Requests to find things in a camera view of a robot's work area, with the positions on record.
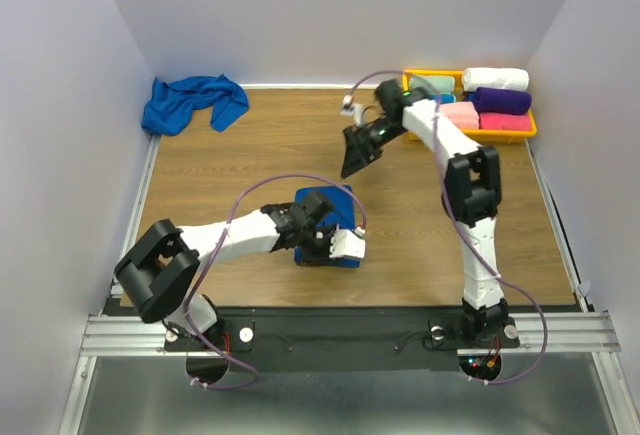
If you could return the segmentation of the blue microfibre towel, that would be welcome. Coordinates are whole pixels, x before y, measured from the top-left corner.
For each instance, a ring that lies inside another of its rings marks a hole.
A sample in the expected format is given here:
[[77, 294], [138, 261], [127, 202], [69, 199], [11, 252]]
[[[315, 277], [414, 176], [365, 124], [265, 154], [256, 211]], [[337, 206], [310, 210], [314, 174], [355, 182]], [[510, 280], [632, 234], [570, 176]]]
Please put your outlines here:
[[[314, 190], [323, 193], [334, 206], [334, 209], [317, 224], [319, 229], [323, 230], [335, 224], [340, 228], [354, 229], [356, 227], [356, 215], [352, 197], [334, 186], [301, 188], [296, 191], [294, 201], [296, 203], [302, 202]], [[356, 269], [361, 264], [359, 260], [347, 258], [322, 259], [314, 257], [300, 248], [296, 248], [294, 251], [294, 262], [299, 266], [330, 266], [344, 269]]]

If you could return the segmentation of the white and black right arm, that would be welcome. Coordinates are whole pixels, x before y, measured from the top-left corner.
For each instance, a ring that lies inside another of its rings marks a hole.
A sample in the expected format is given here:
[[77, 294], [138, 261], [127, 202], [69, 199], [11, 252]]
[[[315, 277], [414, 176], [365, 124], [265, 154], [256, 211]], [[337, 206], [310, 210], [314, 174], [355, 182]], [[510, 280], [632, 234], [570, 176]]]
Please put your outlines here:
[[495, 251], [495, 226], [502, 201], [500, 160], [443, 113], [441, 96], [422, 87], [405, 91], [395, 79], [380, 83], [374, 96], [382, 115], [364, 121], [365, 108], [343, 98], [341, 114], [353, 120], [343, 130], [345, 179], [374, 161], [383, 146], [411, 132], [432, 151], [441, 183], [442, 204], [461, 239], [464, 290], [460, 333], [472, 345], [494, 338], [508, 319]]

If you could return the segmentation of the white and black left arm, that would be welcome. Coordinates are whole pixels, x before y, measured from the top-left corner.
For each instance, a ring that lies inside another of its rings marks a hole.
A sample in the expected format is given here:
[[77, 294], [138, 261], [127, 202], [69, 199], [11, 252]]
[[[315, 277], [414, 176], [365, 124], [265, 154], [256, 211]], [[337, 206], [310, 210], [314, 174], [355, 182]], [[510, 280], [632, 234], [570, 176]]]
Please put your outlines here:
[[216, 263], [278, 250], [335, 258], [341, 227], [319, 225], [333, 209], [314, 190], [300, 203], [268, 204], [225, 222], [178, 227], [163, 219], [121, 258], [114, 275], [143, 322], [168, 322], [210, 349], [221, 341], [223, 326], [213, 303], [195, 294], [202, 276]]

